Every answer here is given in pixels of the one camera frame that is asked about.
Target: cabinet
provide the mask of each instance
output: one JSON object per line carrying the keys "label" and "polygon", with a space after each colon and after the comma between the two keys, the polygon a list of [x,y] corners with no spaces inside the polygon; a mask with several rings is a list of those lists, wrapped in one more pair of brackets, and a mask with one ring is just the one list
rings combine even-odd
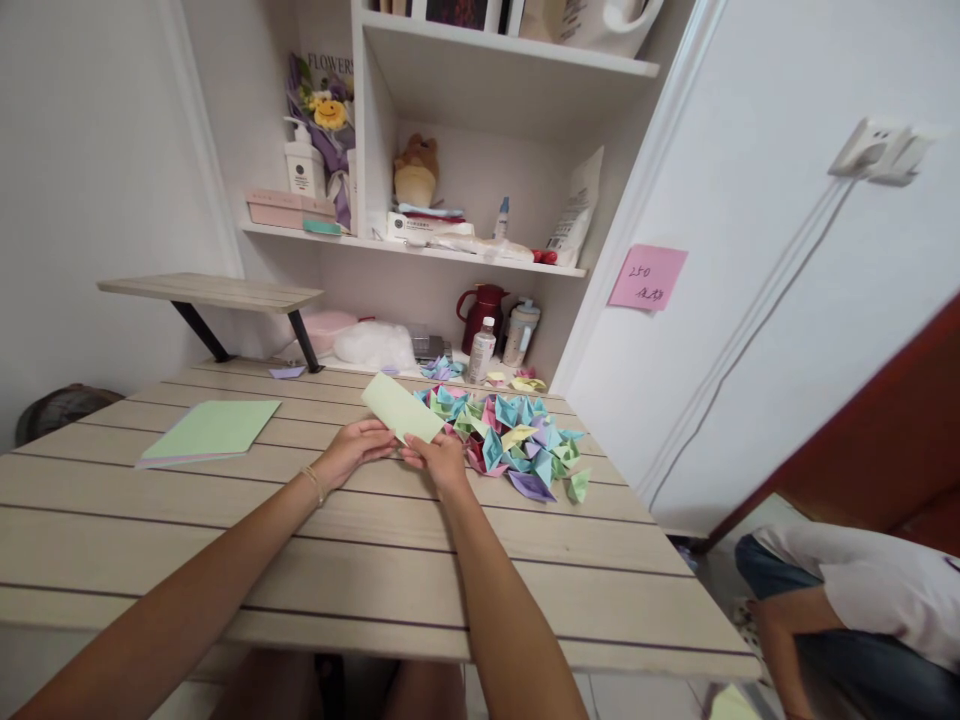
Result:
{"label": "cabinet", "polygon": [[[423,324],[454,346],[457,298],[475,283],[496,283],[543,309],[527,362],[549,383],[611,223],[631,201],[624,188],[693,4],[667,2],[632,60],[387,15],[371,0],[182,0],[244,275],[322,288],[325,307]],[[244,201],[249,188],[286,189],[288,56],[321,56],[314,38],[325,23],[342,28],[338,42],[354,70],[358,207],[355,237],[342,239],[256,226]],[[414,132],[439,143],[435,197],[463,207],[489,237],[509,195],[510,238],[531,248],[545,245],[573,168],[603,146],[601,197],[579,267],[490,264],[378,239],[393,158]],[[253,332],[269,354],[288,331]]]}

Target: person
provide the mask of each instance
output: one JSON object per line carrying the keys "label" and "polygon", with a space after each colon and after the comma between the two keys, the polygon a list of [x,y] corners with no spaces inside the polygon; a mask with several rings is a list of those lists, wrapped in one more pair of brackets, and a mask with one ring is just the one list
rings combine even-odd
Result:
{"label": "person", "polygon": [[[428,471],[447,516],[490,716],[587,720],[560,644],[467,480],[460,441],[444,434],[433,443],[405,439],[403,460]],[[344,426],[311,466],[132,605],[14,718],[148,718],[220,637],[307,517],[357,467],[397,445],[378,420]],[[318,694],[312,661],[306,653],[252,651],[213,717],[308,717]],[[459,665],[404,662],[384,717],[466,718]]]}
{"label": "person", "polygon": [[789,720],[813,718],[803,657],[869,717],[960,718],[960,561],[824,523],[741,538],[737,569]]}

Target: white shirt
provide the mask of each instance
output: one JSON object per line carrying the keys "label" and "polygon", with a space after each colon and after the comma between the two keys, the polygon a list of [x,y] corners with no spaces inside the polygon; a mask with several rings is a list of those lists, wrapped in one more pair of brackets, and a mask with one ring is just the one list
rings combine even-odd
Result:
{"label": "white shirt", "polygon": [[960,570],[954,566],[960,560],[890,535],[824,523],[768,525],[753,536],[823,580],[848,629],[892,635],[960,673]]}

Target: hand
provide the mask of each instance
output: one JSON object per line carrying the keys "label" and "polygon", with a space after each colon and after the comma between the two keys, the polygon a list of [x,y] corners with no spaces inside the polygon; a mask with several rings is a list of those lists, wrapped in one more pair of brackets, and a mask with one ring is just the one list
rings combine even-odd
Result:
{"label": "hand", "polygon": [[463,466],[463,443],[458,438],[440,433],[432,443],[425,443],[413,435],[404,439],[409,446],[400,448],[404,462],[418,470],[426,468],[430,471],[441,500],[444,493],[470,487]]}
{"label": "hand", "polygon": [[379,420],[361,420],[340,428],[330,447],[313,463],[325,493],[341,487],[365,462],[386,457],[400,443]]}

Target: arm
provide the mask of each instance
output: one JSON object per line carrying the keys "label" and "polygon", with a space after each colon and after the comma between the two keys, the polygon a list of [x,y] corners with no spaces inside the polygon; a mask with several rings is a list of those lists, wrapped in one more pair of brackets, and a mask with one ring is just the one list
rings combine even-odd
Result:
{"label": "arm", "polygon": [[803,688],[794,636],[844,628],[823,586],[769,597],[756,604],[754,617],[763,657],[788,720],[812,719],[813,710]]}
{"label": "arm", "polygon": [[523,578],[507,557],[467,481],[463,446],[446,435],[408,435],[404,460],[428,468],[460,561],[470,646],[490,717],[586,720],[580,691]]}
{"label": "arm", "polygon": [[377,420],[340,430],[312,468],[201,550],[110,624],[14,716],[147,718],[220,637],[290,536],[393,433]]}

